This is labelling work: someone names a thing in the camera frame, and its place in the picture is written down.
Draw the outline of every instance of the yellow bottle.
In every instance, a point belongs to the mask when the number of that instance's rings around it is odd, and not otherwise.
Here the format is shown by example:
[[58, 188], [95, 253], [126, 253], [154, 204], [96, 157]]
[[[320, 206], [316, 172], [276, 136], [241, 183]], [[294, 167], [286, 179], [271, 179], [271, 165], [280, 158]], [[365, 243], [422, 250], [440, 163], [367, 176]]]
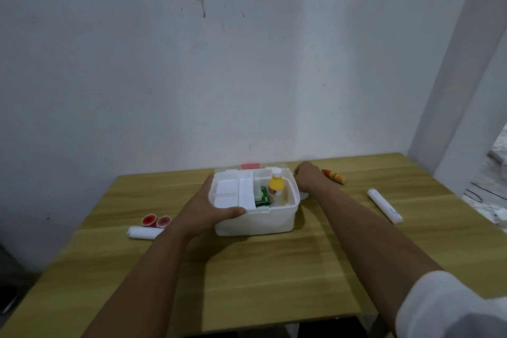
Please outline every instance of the yellow bottle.
[[282, 169], [279, 167], [273, 168], [268, 192], [271, 206], [285, 206], [285, 182], [282, 179]]

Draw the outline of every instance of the pink round container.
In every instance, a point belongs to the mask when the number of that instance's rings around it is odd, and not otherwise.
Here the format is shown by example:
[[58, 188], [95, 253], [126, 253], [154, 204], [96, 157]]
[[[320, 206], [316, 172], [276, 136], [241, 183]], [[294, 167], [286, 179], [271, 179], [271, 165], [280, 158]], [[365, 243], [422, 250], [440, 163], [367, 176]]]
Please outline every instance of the pink round container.
[[166, 228], [168, 225], [171, 224], [171, 217], [169, 215], [164, 215], [158, 218], [157, 220], [157, 227], [158, 228]]
[[157, 216], [155, 214], [149, 214], [143, 218], [141, 224], [144, 227], [156, 227], [157, 224]]

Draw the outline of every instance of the wood grain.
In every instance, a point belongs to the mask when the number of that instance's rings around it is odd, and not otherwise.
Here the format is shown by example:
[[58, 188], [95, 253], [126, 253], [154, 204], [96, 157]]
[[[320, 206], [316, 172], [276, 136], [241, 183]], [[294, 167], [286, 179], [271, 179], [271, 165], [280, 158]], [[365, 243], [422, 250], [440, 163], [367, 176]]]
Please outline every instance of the wood grain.
[[[345, 175], [342, 189], [383, 216], [366, 194], [376, 188], [403, 216], [399, 228], [479, 295], [507, 295], [507, 235], [408, 158], [385, 154], [315, 164]], [[175, 216], [210, 172], [118, 177], [3, 336], [79, 337], [150, 244], [126, 238], [127, 228], [149, 213]], [[374, 311], [320, 207], [308, 198], [292, 232], [218, 237], [210, 231], [194, 239], [169, 335]]]

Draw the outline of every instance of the person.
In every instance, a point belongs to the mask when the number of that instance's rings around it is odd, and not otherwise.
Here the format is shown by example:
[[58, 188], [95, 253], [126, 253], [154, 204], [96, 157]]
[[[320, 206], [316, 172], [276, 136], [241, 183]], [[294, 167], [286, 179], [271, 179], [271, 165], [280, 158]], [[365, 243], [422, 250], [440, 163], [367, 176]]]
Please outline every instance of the person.
[[[165, 337], [178, 271], [189, 241], [216, 223], [245, 213], [208, 200], [213, 176], [140, 258], [88, 326], [83, 337]], [[310, 193], [331, 224], [373, 304], [399, 338], [507, 335], [497, 306], [461, 284], [384, 217], [374, 214], [301, 163], [298, 188]]]

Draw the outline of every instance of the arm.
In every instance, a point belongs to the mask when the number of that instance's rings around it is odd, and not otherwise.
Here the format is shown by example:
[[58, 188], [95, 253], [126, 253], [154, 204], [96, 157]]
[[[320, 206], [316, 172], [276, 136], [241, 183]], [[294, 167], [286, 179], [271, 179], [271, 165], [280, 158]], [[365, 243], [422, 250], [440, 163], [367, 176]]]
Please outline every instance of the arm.
[[213, 176], [183, 207], [141, 257], [83, 334], [84, 338], [165, 337], [183, 255], [193, 237], [216, 223], [245, 213], [217, 209], [208, 200]]
[[412, 286], [424, 274], [443, 270], [384, 217], [340, 191], [309, 162], [295, 170], [301, 191], [317, 199], [359, 281], [391, 331]]

